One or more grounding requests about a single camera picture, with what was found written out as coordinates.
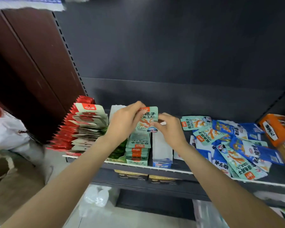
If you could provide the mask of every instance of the person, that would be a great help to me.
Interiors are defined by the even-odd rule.
[[[1,228],[62,227],[109,154],[136,127],[146,107],[140,101],[115,112],[105,135],[17,210]],[[285,220],[212,165],[185,139],[180,120],[167,113],[153,122],[184,159],[230,228],[285,227]]]

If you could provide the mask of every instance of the right arm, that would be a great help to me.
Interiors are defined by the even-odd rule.
[[[260,199],[242,188],[188,144],[180,120],[167,113],[154,122],[166,142],[184,159],[230,228],[285,227],[285,220]]]

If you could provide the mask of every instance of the white shelf edge strip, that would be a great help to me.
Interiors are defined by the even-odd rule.
[[[62,155],[62,157],[70,157],[70,158],[75,158],[75,159],[78,158],[78,157],[71,156],[71,155]],[[137,168],[146,168],[146,169],[153,169],[153,170],[179,172],[179,173],[183,173],[183,174],[193,174],[192,172],[189,172],[189,171],[182,171],[182,170],[175,170],[175,169],[165,169],[165,168],[158,168],[158,167],[153,167],[153,166],[139,166],[139,165],[134,165],[134,164],[121,163],[121,162],[111,162],[111,161],[104,161],[104,162],[105,163],[109,163],[109,164],[115,164],[115,165],[133,166],[133,167],[137,167]],[[274,183],[274,182],[258,181],[258,180],[244,180],[244,179],[233,178],[233,177],[231,179],[236,180],[236,181],[242,181],[242,182],[251,182],[251,183],[264,184],[264,185],[285,187],[285,184]]]

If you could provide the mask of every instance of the hand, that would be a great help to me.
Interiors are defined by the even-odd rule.
[[[120,145],[133,132],[141,116],[147,112],[147,110],[139,110],[143,107],[146,107],[145,104],[137,101],[116,111],[104,137],[115,145]]]
[[[163,133],[165,141],[169,144],[169,146],[171,146],[172,149],[179,150],[184,145],[188,145],[183,128],[178,118],[167,113],[162,113],[158,115],[158,119],[165,121],[166,125],[161,125],[158,122],[153,122],[152,125]]]

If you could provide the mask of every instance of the tile floor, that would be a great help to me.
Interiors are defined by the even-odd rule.
[[[69,164],[65,158],[61,157],[62,152],[55,152],[49,149],[45,151],[45,161],[43,171],[46,173],[46,179],[51,181]],[[104,208],[99,208],[97,213],[89,218],[81,218],[79,216],[78,207],[70,215],[64,228],[183,228],[183,227],[196,227],[194,221],[179,219],[164,215],[153,213],[122,209],[114,207],[112,204],[106,205]]]

